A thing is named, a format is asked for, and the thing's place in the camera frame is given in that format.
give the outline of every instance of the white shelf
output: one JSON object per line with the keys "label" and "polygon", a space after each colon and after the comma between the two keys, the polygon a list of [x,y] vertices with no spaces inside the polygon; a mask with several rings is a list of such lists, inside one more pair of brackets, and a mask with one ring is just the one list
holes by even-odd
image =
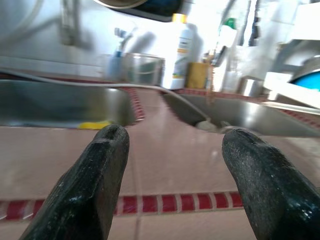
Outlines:
{"label": "white shelf", "polygon": [[320,109],[320,92],[289,83],[291,77],[291,74],[268,72],[264,87],[274,93]]}

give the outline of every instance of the red and white tile trim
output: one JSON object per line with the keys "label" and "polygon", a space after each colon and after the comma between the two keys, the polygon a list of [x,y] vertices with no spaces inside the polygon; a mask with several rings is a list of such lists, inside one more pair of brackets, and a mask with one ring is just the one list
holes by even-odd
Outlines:
{"label": "red and white tile trim", "polygon": [[[0,201],[0,222],[30,220],[35,217],[44,201],[44,199]],[[120,196],[114,215],[196,213],[242,207],[238,192]]]}

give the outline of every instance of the blue object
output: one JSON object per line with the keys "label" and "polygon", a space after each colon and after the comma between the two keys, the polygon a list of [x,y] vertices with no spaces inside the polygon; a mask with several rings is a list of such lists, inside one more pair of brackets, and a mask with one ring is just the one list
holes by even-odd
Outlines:
{"label": "blue object", "polygon": [[318,91],[320,91],[320,71],[302,76],[294,80],[292,84],[295,84],[307,89],[318,89]]}
{"label": "blue object", "polygon": [[117,82],[121,78],[122,52],[116,51],[111,57],[109,64],[106,66],[106,76]]}

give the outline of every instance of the plastic container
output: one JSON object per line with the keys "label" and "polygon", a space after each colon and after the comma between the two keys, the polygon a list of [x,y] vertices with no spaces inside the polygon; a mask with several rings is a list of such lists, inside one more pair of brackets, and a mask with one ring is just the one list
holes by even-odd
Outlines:
{"label": "plastic container", "polygon": [[183,14],[174,14],[170,27],[168,38],[172,38],[172,41],[169,46],[163,46],[169,51],[165,56],[165,71],[161,86],[173,90],[185,86],[194,33],[187,25],[187,16]]}

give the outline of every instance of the stainless steel sink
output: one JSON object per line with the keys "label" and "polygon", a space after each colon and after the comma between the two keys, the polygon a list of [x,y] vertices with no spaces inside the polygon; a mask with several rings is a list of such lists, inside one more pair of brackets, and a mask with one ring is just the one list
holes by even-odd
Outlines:
{"label": "stainless steel sink", "polygon": [[0,125],[77,128],[83,122],[136,120],[130,95],[119,89],[0,80]]}
{"label": "stainless steel sink", "polygon": [[[216,98],[208,106],[204,96],[181,94],[200,110],[211,117],[219,128],[227,125],[246,128],[265,136],[319,137],[316,129],[296,120],[289,115],[256,103],[239,100]],[[165,101],[183,122],[195,126],[205,119],[182,101],[165,94]]]}

